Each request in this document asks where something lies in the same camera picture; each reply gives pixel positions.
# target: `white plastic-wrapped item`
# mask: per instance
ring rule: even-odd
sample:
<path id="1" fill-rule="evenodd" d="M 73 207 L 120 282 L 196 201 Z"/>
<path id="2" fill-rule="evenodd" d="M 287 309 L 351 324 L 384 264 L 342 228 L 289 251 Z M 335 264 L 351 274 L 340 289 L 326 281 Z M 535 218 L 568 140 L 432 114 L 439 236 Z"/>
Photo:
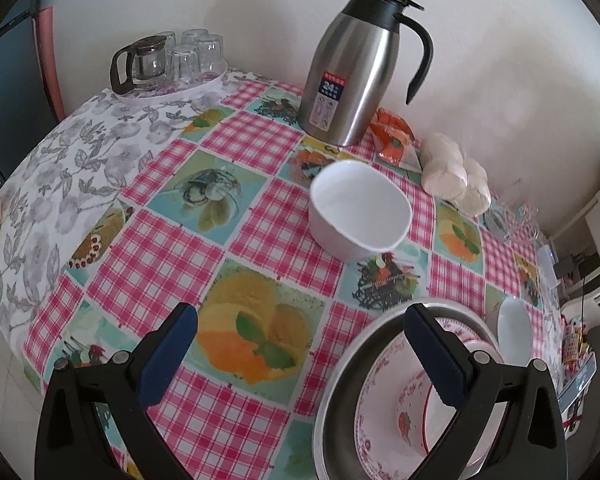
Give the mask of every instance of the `white plastic-wrapped item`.
<path id="1" fill-rule="evenodd" d="M 456 198 L 456 207 L 467 216 L 478 216 L 491 205 L 491 192 L 487 184 L 487 172 L 472 158 L 462 164 L 466 171 L 466 189 Z"/>
<path id="2" fill-rule="evenodd" d="M 462 165 L 462 153 L 458 144 L 443 134 L 431 134 L 422 141 L 420 147 L 420 162 L 423 166 L 436 158 L 454 160 Z"/>
<path id="3" fill-rule="evenodd" d="M 466 171 L 462 162 L 439 156 L 430 160 L 422 171 L 422 188 L 431 196 L 453 200 L 466 189 Z"/>

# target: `metal basin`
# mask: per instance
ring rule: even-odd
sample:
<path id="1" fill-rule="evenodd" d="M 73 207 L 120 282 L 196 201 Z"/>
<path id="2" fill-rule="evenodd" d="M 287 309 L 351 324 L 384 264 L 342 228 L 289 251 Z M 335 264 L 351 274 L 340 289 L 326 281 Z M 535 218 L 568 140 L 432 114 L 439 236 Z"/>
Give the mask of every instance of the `metal basin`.
<path id="1" fill-rule="evenodd" d="M 335 367 L 325 388 L 314 426 L 313 454 L 319 480 L 368 480 L 360 465 L 354 440 L 354 418 L 358 396 L 380 352 L 402 332 L 402 314 L 412 303 L 423 303 L 436 317 L 457 319 L 474 329 L 485 341 L 498 347 L 482 319 L 467 307 L 448 300 L 427 298 L 403 303 L 385 312 L 367 326 Z M 467 478 L 480 469 L 465 470 Z"/>

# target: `table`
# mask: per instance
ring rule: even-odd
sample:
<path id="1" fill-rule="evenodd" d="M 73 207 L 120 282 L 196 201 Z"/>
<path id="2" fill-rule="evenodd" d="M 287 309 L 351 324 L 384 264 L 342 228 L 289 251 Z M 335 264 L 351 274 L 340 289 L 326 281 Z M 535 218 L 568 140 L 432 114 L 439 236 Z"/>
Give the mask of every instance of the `table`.
<path id="1" fill-rule="evenodd" d="M 419 174 L 376 160 L 369 136 L 346 149 L 307 137 L 300 95 L 238 70 L 193 102 L 140 108 L 104 91 L 0 191 L 0 328 L 39 391 L 56 358 L 104 362 L 179 301 L 200 307 L 196 340 L 150 409 L 197 479 L 314 475 L 312 420 L 334 365 L 371 320 L 412 297 L 484 317 L 521 296 L 533 357 L 559 377 L 557 298 L 541 290 L 534 251 L 501 243 L 424 193 Z M 308 186 L 343 158 L 373 165 L 410 199 L 411 229 L 393 253 L 346 265 L 310 237 Z M 132 470 L 107 407 L 98 414 Z"/>

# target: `thermos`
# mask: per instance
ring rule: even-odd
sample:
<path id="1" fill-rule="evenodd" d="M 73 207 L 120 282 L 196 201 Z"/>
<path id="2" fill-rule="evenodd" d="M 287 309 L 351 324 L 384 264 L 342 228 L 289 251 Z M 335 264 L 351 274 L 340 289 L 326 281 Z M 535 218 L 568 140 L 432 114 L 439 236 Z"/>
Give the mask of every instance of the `thermos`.
<path id="1" fill-rule="evenodd" d="M 422 85 L 433 57 L 429 33 L 408 16 L 411 0 L 349 0 L 322 36 L 311 63 L 298 123 L 316 139 L 351 146 L 365 135 L 394 73 L 400 24 L 422 40 L 424 55 L 406 102 Z"/>

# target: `orange package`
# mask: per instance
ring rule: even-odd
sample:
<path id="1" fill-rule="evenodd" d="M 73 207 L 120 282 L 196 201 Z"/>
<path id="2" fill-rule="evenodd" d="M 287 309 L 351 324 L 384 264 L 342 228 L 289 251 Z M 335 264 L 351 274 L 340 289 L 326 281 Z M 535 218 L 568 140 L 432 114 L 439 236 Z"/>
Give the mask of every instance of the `orange package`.
<path id="1" fill-rule="evenodd" d="M 369 124 L 378 157 L 387 164 L 422 172 L 413 145 L 415 136 L 406 121 L 384 108 L 378 108 Z"/>

